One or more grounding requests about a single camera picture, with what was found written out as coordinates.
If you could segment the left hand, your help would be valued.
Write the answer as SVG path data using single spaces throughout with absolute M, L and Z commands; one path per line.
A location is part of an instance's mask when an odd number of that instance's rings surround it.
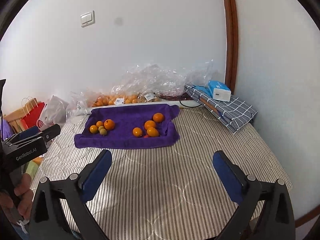
M 20 203 L 17 207 L 18 213 L 25 219 L 29 220 L 30 213 L 33 204 L 33 191 L 30 189 L 31 176 L 28 173 L 22 175 L 20 183 L 14 189 L 16 196 L 19 196 Z M 14 217 L 12 216 L 10 209 L 14 207 L 14 203 L 9 195 L 1 192 L 1 208 L 3 209 L 7 219 L 12 223 L 16 224 Z

